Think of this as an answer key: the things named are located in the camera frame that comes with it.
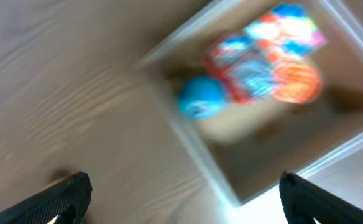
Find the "bin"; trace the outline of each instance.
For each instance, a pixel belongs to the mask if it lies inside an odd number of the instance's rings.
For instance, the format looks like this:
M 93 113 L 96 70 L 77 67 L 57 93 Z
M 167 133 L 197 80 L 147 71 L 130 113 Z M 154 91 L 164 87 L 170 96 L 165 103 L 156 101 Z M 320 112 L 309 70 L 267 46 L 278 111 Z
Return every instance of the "bin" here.
M 235 204 L 277 184 L 284 170 L 324 159 L 363 132 L 363 50 L 318 0 L 302 4 L 328 43 L 308 57 L 320 72 L 321 96 L 296 105 L 269 98 L 231 104 L 204 121 L 178 113 L 176 93 L 203 72 L 202 51 L 226 32 L 241 30 L 281 1 L 216 1 L 154 49 L 140 65 L 175 132 L 215 189 Z

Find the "orange round object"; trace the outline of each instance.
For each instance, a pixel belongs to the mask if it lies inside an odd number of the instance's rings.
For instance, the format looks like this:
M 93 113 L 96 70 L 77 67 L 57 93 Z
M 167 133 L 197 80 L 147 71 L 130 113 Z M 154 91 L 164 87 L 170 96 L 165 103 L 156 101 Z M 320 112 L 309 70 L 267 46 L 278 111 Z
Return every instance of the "orange round object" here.
M 282 62 L 273 71 L 278 83 L 274 98 L 289 103 L 305 103 L 316 98 L 321 90 L 321 77 L 303 62 Z

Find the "wood grain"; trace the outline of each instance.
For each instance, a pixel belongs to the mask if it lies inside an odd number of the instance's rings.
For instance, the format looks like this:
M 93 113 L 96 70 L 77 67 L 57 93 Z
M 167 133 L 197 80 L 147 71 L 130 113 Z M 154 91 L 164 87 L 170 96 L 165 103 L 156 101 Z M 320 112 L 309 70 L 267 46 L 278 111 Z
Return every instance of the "wood grain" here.
M 90 223 L 225 222 L 132 69 L 205 4 L 0 0 L 0 211 L 66 169 L 91 177 Z

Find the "brown wooden surface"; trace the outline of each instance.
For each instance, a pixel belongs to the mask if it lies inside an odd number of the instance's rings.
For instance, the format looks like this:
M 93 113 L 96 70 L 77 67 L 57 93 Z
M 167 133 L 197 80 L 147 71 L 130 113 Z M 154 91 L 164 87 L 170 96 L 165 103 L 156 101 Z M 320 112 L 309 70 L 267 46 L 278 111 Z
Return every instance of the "brown wooden surface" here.
M 91 223 L 224 223 L 131 72 L 206 2 L 0 0 L 0 211 L 66 169 L 91 177 Z

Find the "blue ball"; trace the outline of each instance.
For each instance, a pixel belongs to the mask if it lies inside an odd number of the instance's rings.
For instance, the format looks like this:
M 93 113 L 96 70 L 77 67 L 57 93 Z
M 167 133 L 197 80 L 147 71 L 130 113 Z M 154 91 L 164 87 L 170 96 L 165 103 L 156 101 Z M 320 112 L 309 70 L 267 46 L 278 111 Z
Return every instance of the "blue ball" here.
M 178 96 L 178 105 L 187 118 L 210 118 L 227 105 L 226 91 L 219 80 L 197 77 L 184 85 Z

